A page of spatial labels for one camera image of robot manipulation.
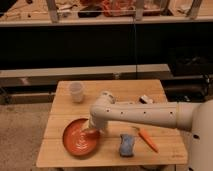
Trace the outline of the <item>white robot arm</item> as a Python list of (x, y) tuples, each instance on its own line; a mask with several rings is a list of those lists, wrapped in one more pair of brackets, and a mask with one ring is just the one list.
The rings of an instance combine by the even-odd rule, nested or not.
[(187, 171), (213, 171), (213, 100), (124, 105), (104, 91), (90, 107), (89, 125), (102, 130), (109, 121), (188, 131), (192, 138)]

